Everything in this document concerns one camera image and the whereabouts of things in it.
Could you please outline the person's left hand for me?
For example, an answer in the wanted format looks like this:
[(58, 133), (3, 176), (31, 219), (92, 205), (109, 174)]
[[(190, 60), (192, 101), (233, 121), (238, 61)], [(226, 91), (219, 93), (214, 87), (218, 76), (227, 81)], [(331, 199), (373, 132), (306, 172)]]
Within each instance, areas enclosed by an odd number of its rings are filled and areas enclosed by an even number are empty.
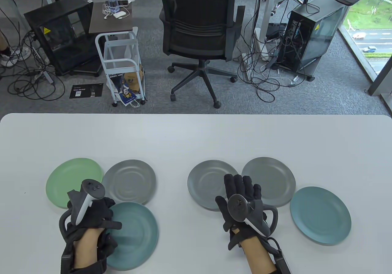
[(66, 242), (79, 241), (88, 229), (122, 229), (121, 222), (113, 221), (114, 213), (111, 208), (115, 204), (115, 201), (109, 197), (93, 200), (78, 225), (73, 225), (71, 222), (67, 224), (67, 228), (62, 233), (63, 239)]

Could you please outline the person's right hand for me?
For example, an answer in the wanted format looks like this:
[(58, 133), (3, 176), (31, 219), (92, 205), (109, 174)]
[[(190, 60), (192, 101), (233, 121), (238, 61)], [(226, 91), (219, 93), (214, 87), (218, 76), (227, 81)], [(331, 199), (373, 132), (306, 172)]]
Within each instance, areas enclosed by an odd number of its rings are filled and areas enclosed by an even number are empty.
[[(240, 194), (247, 201), (261, 199), (261, 186), (259, 184), (253, 184), (249, 176), (226, 174), (224, 175), (224, 185), (227, 198), (230, 198), (234, 194)], [(227, 201), (224, 197), (217, 196), (215, 202), (224, 218), (224, 231), (230, 234), (228, 250), (232, 250), (241, 242), (253, 237), (257, 237), (262, 243), (268, 240), (266, 237), (258, 234), (245, 222), (235, 221), (228, 211)]]

